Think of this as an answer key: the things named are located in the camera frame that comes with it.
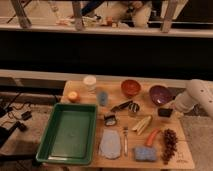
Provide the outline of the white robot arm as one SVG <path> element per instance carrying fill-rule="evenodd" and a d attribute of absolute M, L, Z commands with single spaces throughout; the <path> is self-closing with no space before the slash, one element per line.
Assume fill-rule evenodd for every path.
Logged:
<path fill-rule="evenodd" d="M 213 119 L 213 93 L 206 81 L 192 79 L 186 82 L 185 91 L 176 96 L 173 106 L 179 112 L 188 113 L 197 104 Z"/>

